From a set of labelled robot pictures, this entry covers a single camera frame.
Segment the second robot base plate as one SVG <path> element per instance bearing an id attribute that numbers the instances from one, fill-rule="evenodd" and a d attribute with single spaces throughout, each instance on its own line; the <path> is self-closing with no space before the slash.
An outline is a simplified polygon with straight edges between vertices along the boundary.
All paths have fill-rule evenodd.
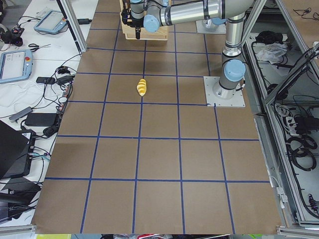
<path id="1" fill-rule="evenodd" d="M 197 33 L 201 34 L 226 34 L 225 19 L 209 19 L 196 21 Z"/>

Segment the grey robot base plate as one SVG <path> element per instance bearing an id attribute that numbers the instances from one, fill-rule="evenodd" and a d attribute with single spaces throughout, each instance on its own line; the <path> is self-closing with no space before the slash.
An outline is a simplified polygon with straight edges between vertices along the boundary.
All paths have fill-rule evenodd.
<path id="1" fill-rule="evenodd" d="M 233 90 L 226 90 L 219 84 L 220 77 L 204 76 L 206 105 L 208 107 L 244 108 L 245 101 L 240 83 Z"/>

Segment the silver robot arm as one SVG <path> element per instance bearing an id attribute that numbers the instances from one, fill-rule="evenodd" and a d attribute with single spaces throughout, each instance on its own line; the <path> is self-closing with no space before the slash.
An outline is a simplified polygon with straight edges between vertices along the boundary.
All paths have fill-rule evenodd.
<path id="1" fill-rule="evenodd" d="M 227 102 L 242 97 L 245 79 L 235 83 L 229 74 L 233 65 L 246 65 L 241 48 L 245 16 L 161 26 L 143 4 L 122 1 L 120 19 L 125 38 L 145 41 L 146 55 L 154 57 L 150 69 L 159 71 L 138 82 L 145 103 L 170 104 L 173 89 L 179 104 L 203 104 L 212 96 Z"/>

